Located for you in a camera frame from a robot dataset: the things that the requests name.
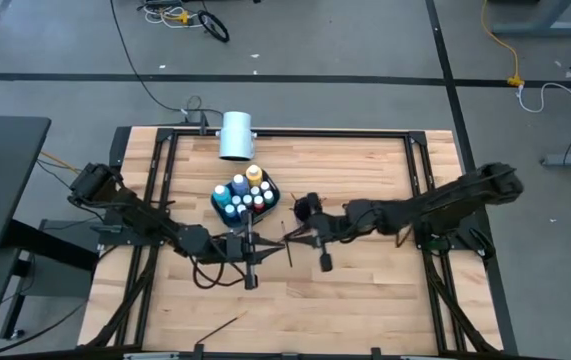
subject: wooden tabletop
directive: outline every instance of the wooden tabletop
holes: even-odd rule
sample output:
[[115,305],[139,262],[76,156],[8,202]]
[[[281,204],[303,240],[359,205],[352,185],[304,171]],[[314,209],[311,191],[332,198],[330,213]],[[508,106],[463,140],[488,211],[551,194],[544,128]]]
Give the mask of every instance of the wooden tabletop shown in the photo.
[[[123,162],[125,184],[140,197],[155,134],[154,127],[132,128]],[[455,180],[461,168],[452,133],[426,131],[426,135],[436,185]],[[169,206],[172,219],[203,224],[212,235],[227,230],[210,204],[214,186],[229,182],[248,166],[220,160],[218,146],[215,137],[179,138],[169,197],[175,201]],[[167,151],[163,150],[161,159],[167,158]],[[420,167],[418,155],[416,162]],[[343,214],[341,204],[352,199],[411,197],[401,140],[259,137],[253,163],[269,172],[283,194],[274,212],[255,227],[268,239],[282,237],[281,221],[287,231],[296,226],[290,194],[298,198],[318,192],[325,198],[325,212],[336,215]],[[425,189],[423,178],[421,184]],[[158,176],[156,197],[160,185]],[[320,271],[318,250],[292,244],[293,268],[285,251],[272,255],[257,266],[257,289],[246,291],[241,283],[200,290],[192,283],[189,260],[164,246],[157,263],[144,349],[191,351],[198,339],[244,314],[207,339],[205,350],[368,354],[370,348],[380,347],[384,354],[437,353],[422,256],[411,235],[401,248],[394,246],[393,238],[372,234],[349,245],[331,244],[328,250],[334,261],[334,270],[328,273]],[[131,252],[121,247],[98,265],[79,344],[92,339],[121,302]],[[452,251],[450,259],[461,307],[488,342],[502,348],[481,260],[470,251]],[[214,276],[217,266],[203,269]],[[238,277],[228,267],[223,280]],[[453,348],[449,313],[444,305],[441,308],[448,345]],[[132,314],[130,341],[137,309]]]

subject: yellow cable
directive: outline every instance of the yellow cable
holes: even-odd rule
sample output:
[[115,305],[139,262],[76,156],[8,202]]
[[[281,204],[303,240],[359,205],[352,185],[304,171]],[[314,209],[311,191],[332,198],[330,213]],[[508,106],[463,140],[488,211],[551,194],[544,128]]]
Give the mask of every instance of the yellow cable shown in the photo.
[[63,166],[66,167],[67,169],[69,169],[70,171],[73,171],[75,174],[80,174],[80,172],[79,172],[78,170],[76,170],[75,167],[73,167],[72,165],[66,163],[65,161],[63,161],[63,160],[57,158],[57,157],[54,156],[54,155],[48,154],[48,153],[46,153],[45,151],[41,151],[41,155],[43,155],[43,156],[45,156],[45,157],[48,157],[48,158],[50,158],[50,159],[56,161],[57,163],[63,165]]
[[487,35],[489,35],[492,39],[494,39],[494,41],[496,41],[497,43],[499,43],[501,46],[509,49],[509,51],[512,52],[512,54],[514,54],[514,76],[513,77],[509,77],[507,78],[507,83],[512,85],[512,86],[521,86],[525,84],[525,81],[523,81],[520,77],[520,74],[518,72],[518,54],[516,53],[516,50],[514,50],[513,47],[507,45],[506,43],[502,42],[501,40],[499,40],[496,35],[492,34],[491,31],[489,31],[489,29],[487,28],[487,25],[485,24],[485,9],[487,8],[487,0],[484,0],[483,2],[483,10],[481,10],[481,25],[483,25],[483,30],[485,30],[485,32],[487,33]]

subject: wooden table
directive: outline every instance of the wooden table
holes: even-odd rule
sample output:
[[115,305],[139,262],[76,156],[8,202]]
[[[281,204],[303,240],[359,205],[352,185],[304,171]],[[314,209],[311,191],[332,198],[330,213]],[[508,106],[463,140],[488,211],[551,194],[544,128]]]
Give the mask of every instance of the wooden table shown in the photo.
[[[126,186],[143,196],[157,128],[132,128],[123,162]],[[427,131],[436,185],[461,175],[452,133]],[[219,141],[184,137],[178,141],[169,208],[172,218],[203,224],[211,234],[227,229],[210,204],[214,186],[242,173],[246,163],[218,159]],[[257,224],[264,238],[278,240],[295,228],[293,198],[318,192],[324,209],[342,214],[351,199],[405,199],[411,196],[402,141],[380,138],[261,138],[254,163],[265,168],[282,194],[277,209]],[[163,149],[161,163],[167,158]],[[160,193],[160,176],[156,196]],[[420,178],[425,189],[425,179]],[[205,341],[206,351],[299,352],[368,354],[380,347],[384,354],[436,354],[432,318],[422,256],[413,239],[401,248],[393,238],[372,234],[350,245],[331,244],[334,270],[323,273],[318,250],[291,246],[294,267],[285,251],[257,267],[259,287],[198,289],[192,266],[172,248],[161,249],[155,275],[144,349],[191,351],[194,343],[218,326],[244,315]],[[98,265],[79,344],[93,338],[122,300],[132,249],[121,247]],[[458,300],[489,343],[501,339],[485,269],[470,251],[450,252]],[[216,266],[204,266],[215,274]],[[238,274],[228,267],[223,280]],[[442,305],[453,349],[449,313]],[[127,338],[133,339],[137,309],[132,311]]]

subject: white bottle cap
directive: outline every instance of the white bottle cap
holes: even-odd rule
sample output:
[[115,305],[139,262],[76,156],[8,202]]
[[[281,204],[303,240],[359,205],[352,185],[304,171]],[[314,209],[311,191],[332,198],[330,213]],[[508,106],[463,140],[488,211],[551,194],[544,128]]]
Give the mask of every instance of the white bottle cap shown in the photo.
[[247,172],[249,172],[250,175],[258,175],[260,171],[261,169],[256,165],[252,165],[247,169]]
[[223,194],[225,194],[225,186],[223,186],[223,185],[216,185],[216,187],[214,188],[214,192],[217,193],[218,195],[223,195]]

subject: concrete floor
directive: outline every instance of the concrete floor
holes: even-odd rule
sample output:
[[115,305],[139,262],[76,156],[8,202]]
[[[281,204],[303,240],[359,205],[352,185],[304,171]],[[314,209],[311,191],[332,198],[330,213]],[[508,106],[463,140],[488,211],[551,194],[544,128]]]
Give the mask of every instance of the concrete floor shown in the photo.
[[[200,30],[148,24],[135,11],[136,0],[115,3],[140,73],[442,77],[422,1],[209,1],[230,30],[228,44]],[[436,1],[457,79],[504,79],[512,72],[511,54],[482,32],[481,3]],[[544,6],[491,4],[488,18],[527,18]],[[571,20],[571,8],[565,17]],[[509,42],[521,55],[526,80],[568,76],[571,38]],[[107,0],[14,0],[0,22],[0,73],[131,70]],[[174,106],[196,94],[206,107],[249,112],[256,126],[454,130],[442,86],[164,82],[149,88]],[[571,170],[538,164],[571,139],[571,96],[549,90],[547,108],[533,115],[520,109],[513,89],[457,90],[476,163],[509,163],[526,187],[518,202],[488,209],[519,352],[571,359]],[[539,90],[526,90],[525,101],[538,107]],[[154,104],[135,82],[0,81],[0,115],[51,118],[45,150],[77,166],[106,161],[117,126],[182,120]],[[61,176],[71,180],[65,172]],[[33,225],[42,218],[86,218],[67,205],[66,196],[66,189],[36,169],[16,217]],[[78,301],[29,298],[19,325],[38,331]],[[72,347],[81,318],[78,313],[16,352]]]

